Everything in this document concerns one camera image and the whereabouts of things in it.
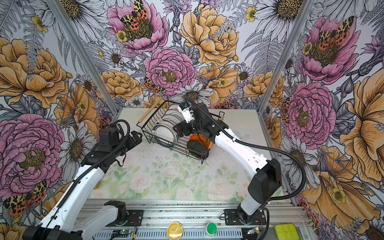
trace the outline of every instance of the floral tablecloth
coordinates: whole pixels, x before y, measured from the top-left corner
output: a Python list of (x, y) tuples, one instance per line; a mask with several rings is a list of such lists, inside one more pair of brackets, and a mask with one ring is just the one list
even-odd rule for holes
[[(120, 119), (140, 131), (137, 120), (146, 109), (123, 109)], [(224, 122), (243, 141), (265, 145), (254, 110), (223, 110)], [(267, 158), (268, 151), (260, 151)], [(242, 201), (248, 194), (251, 177), (226, 151), (214, 146), (203, 164), (191, 157), (143, 142), (127, 153), (122, 167), (115, 163), (100, 180), (90, 198)]]

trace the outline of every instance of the dish rack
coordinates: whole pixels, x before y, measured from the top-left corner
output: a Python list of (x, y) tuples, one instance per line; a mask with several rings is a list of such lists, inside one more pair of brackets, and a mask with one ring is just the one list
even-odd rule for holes
[[(141, 128), (141, 130), (144, 133), (144, 136), (146, 137), (146, 139), (148, 140), (149, 143), (154, 142), (154, 143), (159, 144), (159, 142), (156, 139), (161, 139), (162, 141), (168, 143), (169, 145), (173, 144), (173, 146), (169, 148), (170, 150), (174, 150), (174, 151), (179, 152), (179, 153), (186, 155), (188, 157), (192, 157), (194, 159), (200, 160), (201, 164), (203, 164), (204, 160), (206, 159), (206, 157), (204, 157), (204, 156), (207, 156), (208, 155), (207, 152), (209, 152), (210, 149), (213, 147), (212, 142), (211, 142), (211, 145), (209, 146), (209, 148), (207, 149), (207, 151), (197, 152), (197, 151), (187, 147), (187, 142), (189, 141), (189, 137), (192, 134), (189, 136), (179, 137), (179, 139), (176, 141), (176, 143), (152, 134), (152, 129), (156, 125), (156, 122), (165, 115), (165, 112), (168, 110), (168, 107), (172, 104), (179, 104), (179, 103), (173, 102), (170, 100), (165, 100), (164, 98), (157, 98), (155, 103), (153, 103), (153, 105), (148, 109), (148, 111), (139, 119), (139, 121), (136, 125)], [(156, 106), (158, 106), (156, 108), (156, 110), (147, 119), (147, 121), (142, 126), (140, 126), (141, 122), (153, 111), (153, 109)], [(221, 120), (224, 118), (224, 112), (220, 112), (219, 115), (211, 113), (211, 115), (213, 117), (216, 117), (217, 119), (221, 119)]]

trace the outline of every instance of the yellow lid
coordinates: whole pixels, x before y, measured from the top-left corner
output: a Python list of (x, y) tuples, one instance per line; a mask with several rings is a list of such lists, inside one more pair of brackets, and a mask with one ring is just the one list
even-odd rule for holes
[(278, 240), (299, 240), (299, 234), (293, 223), (275, 225)]
[(183, 227), (178, 222), (171, 223), (167, 228), (169, 240), (179, 240), (183, 236)]

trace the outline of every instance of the stacked plate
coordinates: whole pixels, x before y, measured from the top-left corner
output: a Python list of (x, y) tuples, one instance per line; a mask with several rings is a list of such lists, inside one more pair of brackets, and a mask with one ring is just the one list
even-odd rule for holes
[(163, 147), (173, 147), (179, 139), (173, 127), (184, 121), (183, 114), (181, 114), (177, 107), (178, 104), (172, 104), (152, 128), (152, 134), (156, 137), (155, 141)]

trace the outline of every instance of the wooden handle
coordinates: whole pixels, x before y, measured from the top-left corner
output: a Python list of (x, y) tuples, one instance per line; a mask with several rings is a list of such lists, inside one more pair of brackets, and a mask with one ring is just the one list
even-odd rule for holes
[(139, 123), (141, 123), (147, 116), (148, 114), (159, 104), (161, 100), (164, 100), (164, 98), (157, 98), (156, 101), (152, 104), (152, 106), (144, 113), (144, 115), (138, 120)]
[[(224, 115), (223, 115), (223, 116), (221, 116), (220, 120), (221, 120), (221, 121), (223, 121), (223, 120), (224, 120)], [(213, 142), (211, 142), (211, 143), (209, 144), (209, 147), (208, 147), (209, 151), (211, 151), (213, 147), (214, 147), (214, 143), (213, 143)]]

